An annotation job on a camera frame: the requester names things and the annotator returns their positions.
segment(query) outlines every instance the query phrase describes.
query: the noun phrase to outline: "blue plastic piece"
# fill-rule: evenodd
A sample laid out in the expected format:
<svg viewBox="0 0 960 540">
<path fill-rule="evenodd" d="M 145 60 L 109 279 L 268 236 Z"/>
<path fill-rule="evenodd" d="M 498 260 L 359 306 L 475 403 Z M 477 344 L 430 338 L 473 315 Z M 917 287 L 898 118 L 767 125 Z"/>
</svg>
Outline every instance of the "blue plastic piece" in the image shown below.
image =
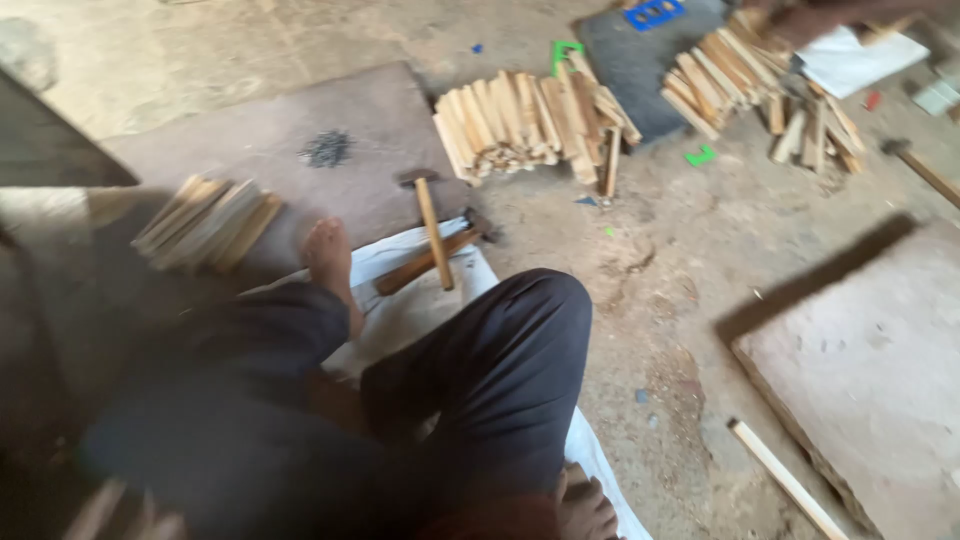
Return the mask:
<svg viewBox="0 0 960 540">
<path fill-rule="evenodd" d="M 677 0 L 649 0 L 635 8 L 624 10 L 623 14 L 638 32 L 646 32 L 685 12 L 684 5 Z"/>
</svg>

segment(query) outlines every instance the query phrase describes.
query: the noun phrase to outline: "red object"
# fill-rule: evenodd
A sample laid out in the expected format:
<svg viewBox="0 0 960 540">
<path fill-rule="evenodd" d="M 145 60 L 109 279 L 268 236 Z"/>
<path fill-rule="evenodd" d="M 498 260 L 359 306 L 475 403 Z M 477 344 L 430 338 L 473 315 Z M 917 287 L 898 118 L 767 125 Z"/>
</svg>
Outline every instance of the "red object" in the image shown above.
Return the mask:
<svg viewBox="0 0 960 540">
<path fill-rule="evenodd" d="M 863 108 L 869 112 L 873 112 L 876 109 L 876 106 L 880 104 L 880 92 L 876 90 L 870 90 L 870 93 L 867 95 L 867 100 L 863 102 Z"/>
</svg>

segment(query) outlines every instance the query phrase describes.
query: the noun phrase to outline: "knee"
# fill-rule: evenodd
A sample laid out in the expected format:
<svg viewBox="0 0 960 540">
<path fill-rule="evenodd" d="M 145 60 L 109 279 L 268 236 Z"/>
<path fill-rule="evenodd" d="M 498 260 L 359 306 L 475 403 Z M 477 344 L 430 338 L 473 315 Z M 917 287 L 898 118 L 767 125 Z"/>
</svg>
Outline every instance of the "knee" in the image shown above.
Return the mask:
<svg viewBox="0 0 960 540">
<path fill-rule="evenodd" d="M 518 281 L 524 294 L 539 297 L 564 310 L 583 313 L 587 317 L 592 312 L 593 302 L 587 289 L 569 274 L 549 268 L 535 268 L 510 279 Z"/>
</svg>

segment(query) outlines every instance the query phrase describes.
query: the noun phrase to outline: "blue object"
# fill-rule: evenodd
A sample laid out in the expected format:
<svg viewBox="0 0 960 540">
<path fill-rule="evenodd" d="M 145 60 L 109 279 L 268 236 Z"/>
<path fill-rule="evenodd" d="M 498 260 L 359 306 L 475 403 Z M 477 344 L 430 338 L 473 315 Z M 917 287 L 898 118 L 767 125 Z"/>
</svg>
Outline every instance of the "blue object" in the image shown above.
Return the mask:
<svg viewBox="0 0 960 540">
<path fill-rule="evenodd" d="M 677 0 L 650 0 L 635 8 L 624 10 L 623 14 L 638 32 L 646 32 L 669 22 L 674 17 L 686 13 L 683 4 Z"/>
<path fill-rule="evenodd" d="M 693 154 L 684 154 L 686 160 L 689 161 L 694 167 L 699 167 L 703 163 L 706 163 L 707 161 L 717 157 L 717 155 L 713 153 L 713 149 L 706 144 L 700 145 L 700 150 L 702 153 L 699 156 L 694 156 Z"/>
</svg>

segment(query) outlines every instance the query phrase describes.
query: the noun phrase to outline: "hand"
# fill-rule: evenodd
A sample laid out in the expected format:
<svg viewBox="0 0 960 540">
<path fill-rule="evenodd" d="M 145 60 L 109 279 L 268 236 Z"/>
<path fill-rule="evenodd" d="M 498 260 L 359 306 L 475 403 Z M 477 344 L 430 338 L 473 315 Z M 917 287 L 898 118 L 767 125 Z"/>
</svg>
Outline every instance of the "hand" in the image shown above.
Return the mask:
<svg viewBox="0 0 960 540">
<path fill-rule="evenodd" d="M 600 480 L 590 479 L 589 488 L 579 497 L 564 501 L 567 487 L 566 471 L 557 480 L 557 520 L 561 540 L 609 540 L 616 538 L 616 511 L 603 494 Z"/>
<path fill-rule="evenodd" d="M 776 0 L 744 0 L 746 8 L 771 12 Z M 864 21 L 891 23 L 917 12 L 930 12 L 949 0 L 812 0 L 777 12 L 770 17 L 770 35 L 794 48 L 801 48 L 840 25 Z"/>
</svg>

